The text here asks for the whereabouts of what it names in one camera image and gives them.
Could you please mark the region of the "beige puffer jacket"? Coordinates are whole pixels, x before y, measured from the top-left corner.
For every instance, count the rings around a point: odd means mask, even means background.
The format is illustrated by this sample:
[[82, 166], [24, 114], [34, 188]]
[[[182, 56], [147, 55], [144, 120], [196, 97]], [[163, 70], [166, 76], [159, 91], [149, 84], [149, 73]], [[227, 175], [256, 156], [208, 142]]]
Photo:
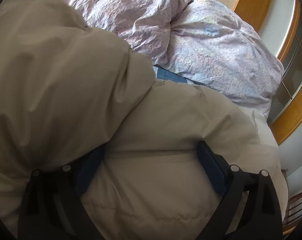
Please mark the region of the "beige puffer jacket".
[[2, 1], [0, 219], [12, 235], [34, 170], [105, 145], [81, 196], [102, 236], [195, 239], [220, 201], [196, 156], [201, 141], [245, 172], [268, 171], [286, 212], [279, 149], [261, 113], [157, 79], [150, 58], [63, 0]]

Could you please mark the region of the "blue striped bed sheet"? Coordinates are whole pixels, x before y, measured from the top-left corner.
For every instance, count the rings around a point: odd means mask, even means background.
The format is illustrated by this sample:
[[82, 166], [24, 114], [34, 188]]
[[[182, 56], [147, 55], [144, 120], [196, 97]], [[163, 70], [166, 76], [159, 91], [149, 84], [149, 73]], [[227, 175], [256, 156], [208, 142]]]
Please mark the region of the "blue striped bed sheet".
[[162, 80], [171, 80], [176, 83], [187, 83], [189, 85], [200, 85], [203, 86], [203, 83], [200, 82], [195, 82], [192, 81], [188, 78], [181, 77], [175, 73], [170, 72], [169, 70], [166, 70], [158, 65], [153, 66], [153, 70], [155, 72], [156, 78], [157, 79], [162, 79]]

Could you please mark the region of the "lilac floral duvet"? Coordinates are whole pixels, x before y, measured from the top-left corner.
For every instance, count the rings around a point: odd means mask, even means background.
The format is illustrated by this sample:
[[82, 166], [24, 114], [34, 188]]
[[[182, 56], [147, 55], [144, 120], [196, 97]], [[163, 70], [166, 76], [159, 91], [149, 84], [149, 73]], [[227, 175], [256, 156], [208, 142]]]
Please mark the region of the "lilac floral duvet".
[[115, 33], [181, 77], [269, 115], [282, 63], [254, 28], [215, 0], [65, 0], [87, 25]]

